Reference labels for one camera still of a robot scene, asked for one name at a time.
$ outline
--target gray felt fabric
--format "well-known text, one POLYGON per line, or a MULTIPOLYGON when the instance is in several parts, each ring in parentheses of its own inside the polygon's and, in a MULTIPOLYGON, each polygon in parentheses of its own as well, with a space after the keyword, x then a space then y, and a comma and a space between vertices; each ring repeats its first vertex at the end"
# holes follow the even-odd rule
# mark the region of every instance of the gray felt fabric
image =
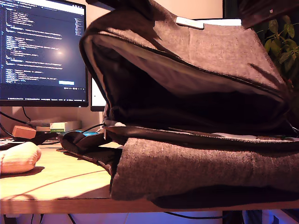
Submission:
POLYGON ((111 197, 153 199, 214 185, 270 186, 299 192, 298 159, 299 153, 204 150, 129 138, 111 197))
POLYGON ((273 130, 284 125, 289 93, 253 30, 180 26, 176 15, 149 3, 153 20, 134 7, 120 7, 93 21, 80 41, 109 119, 285 134, 273 130))

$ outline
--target green leaf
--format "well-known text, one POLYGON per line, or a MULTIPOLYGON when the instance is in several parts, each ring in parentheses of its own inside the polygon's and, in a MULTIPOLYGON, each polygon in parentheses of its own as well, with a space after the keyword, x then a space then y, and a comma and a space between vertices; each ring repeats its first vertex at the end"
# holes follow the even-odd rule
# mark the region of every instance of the green leaf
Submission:
POLYGON ((290 35, 291 38, 294 38, 295 36, 295 29, 293 24, 288 24, 286 27, 286 31, 288 32, 288 34, 290 35))
POLYGON ((282 63, 283 63, 286 59, 288 59, 291 55, 292 55, 292 52, 291 52, 291 51, 282 53, 281 58, 280 58, 280 60, 279 60, 279 63, 282 64, 282 63))
POLYGON ((285 49, 286 51, 291 51, 291 48, 289 45, 285 44, 282 48, 285 49))
POLYGON ((267 40, 267 42, 265 43, 265 48, 266 48, 267 53, 269 53, 271 44, 272 44, 272 40, 267 40))
POLYGON ((282 18, 283 18, 283 20, 284 20, 287 24, 290 24, 290 23, 291 23, 291 19, 290 19, 289 16, 284 15, 282 18))
POLYGON ((271 30, 271 32, 274 33, 274 34, 276 34, 278 32, 277 20, 271 20, 269 22, 269 30, 271 30))
POLYGON ((291 49, 296 49, 297 48, 297 44, 295 41, 293 41, 292 39, 286 39, 285 40, 285 44, 290 46, 291 49))
POLYGON ((283 30, 283 32, 282 32, 282 36, 283 36, 283 37, 285 37, 286 34, 287 34, 287 32, 288 32, 288 31, 286 30, 286 28, 287 28, 287 24, 284 25, 284 30, 283 30))
POLYGON ((288 72, 294 65, 294 60, 291 58, 285 62, 285 71, 288 72))
POLYGON ((273 41, 272 41, 272 43, 271 43, 271 46, 270 46, 270 48, 271 48, 271 51, 272 51, 272 53, 275 55, 275 56, 278 56, 279 55, 279 53, 280 53, 280 46, 278 45, 278 39, 274 39, 273 41))

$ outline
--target wooden desk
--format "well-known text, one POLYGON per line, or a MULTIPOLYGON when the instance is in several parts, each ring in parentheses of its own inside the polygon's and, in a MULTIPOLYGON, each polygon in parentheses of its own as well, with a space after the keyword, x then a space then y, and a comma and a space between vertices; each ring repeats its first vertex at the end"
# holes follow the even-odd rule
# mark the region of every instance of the wooden desk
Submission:
MULTIPOLYGON (((105 146, 117 147, 117 144, 105 146)), ((166 211, 146 200, 123 202, 110 199, 110 175, 102 167, 57 151, 61 148, 59 144, 41 148, 42 157, 33 170, 21 175, 1 175, 1 214, 166 211)), ((288 208, 299 208, 299 201, 196 211, 288 208)))

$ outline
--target computer monitor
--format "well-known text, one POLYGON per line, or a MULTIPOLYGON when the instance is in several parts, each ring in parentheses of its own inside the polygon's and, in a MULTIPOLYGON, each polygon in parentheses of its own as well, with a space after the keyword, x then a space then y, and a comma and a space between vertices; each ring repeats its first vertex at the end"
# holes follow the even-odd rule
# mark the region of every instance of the computer monitor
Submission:
POLYGON ((1 0, 0 106, 88 106, 85 5, 1 0))

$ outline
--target folded brown cloth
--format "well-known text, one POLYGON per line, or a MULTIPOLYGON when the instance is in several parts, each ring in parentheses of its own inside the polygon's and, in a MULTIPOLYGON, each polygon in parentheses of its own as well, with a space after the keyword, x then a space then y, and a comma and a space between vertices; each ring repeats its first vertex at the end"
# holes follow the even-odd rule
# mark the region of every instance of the folded brown cloth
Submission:
POLYGON ((112 180, 115 200, 154 199, 215 185, 299 192, 299 153, 189 148, 129 138, 112 180))

